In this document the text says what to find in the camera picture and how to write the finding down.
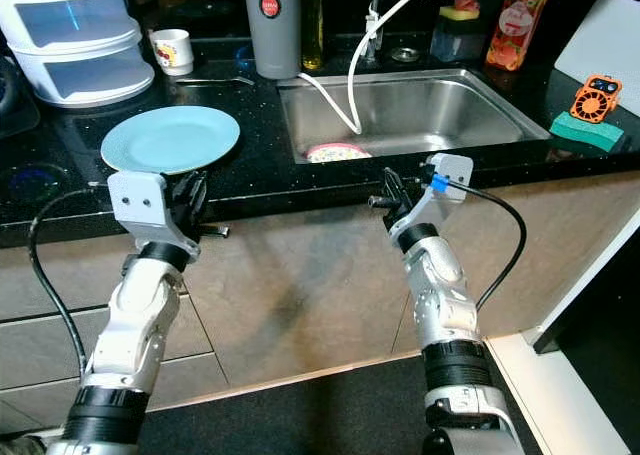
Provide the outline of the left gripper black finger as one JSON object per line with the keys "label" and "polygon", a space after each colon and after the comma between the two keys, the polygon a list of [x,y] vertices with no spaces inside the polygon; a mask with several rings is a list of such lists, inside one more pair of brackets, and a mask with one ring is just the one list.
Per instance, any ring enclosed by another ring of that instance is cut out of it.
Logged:
{"label": "left gripper black finger", "polygon": [[195,170],[183,173],[175,185],[175,214],[200,216],[207,202],[209,172]]}

